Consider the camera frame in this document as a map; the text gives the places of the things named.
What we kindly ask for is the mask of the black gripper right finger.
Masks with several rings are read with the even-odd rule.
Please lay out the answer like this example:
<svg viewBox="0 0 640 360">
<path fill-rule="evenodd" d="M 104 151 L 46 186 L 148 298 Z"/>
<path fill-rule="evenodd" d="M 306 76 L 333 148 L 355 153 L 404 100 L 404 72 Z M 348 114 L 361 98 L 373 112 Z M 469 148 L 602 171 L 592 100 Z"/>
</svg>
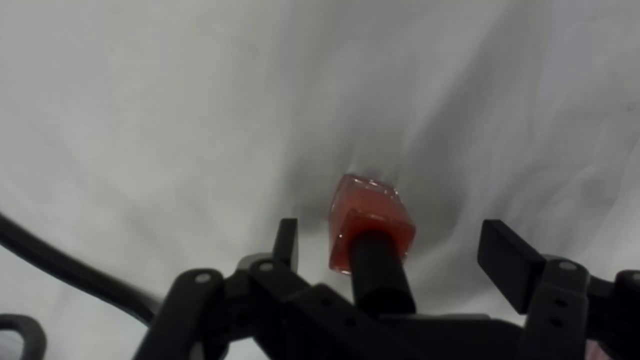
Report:
<svg viewBox="0 0 640 360">
<path fill-rule="evenodd" d="M 502 219 L 484 219 L 479 264 L 527 315 L 519 360 L 585 360 L 597 341 L 610 360 L 640 360 L 640 271 L 613 282 L 586 265 L 544 255 Z"/>
</svg>

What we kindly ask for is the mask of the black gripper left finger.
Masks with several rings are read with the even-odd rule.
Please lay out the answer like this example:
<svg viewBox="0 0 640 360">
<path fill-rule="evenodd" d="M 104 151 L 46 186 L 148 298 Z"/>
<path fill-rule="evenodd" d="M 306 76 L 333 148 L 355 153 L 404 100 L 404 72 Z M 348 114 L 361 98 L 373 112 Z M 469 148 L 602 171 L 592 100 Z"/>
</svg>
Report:
<svg viewBox="0 0 640 360">
<path fill-rule="evenodd" d="M 282 218 L 274 248 L 241 260 L 224 278 L 182 271 L 134 360 L 224 360 L 231 343 L 255 339 L 271 360 L 356 360 L 351 304 L 296 274 L 298 219 Z"/>
</svg>

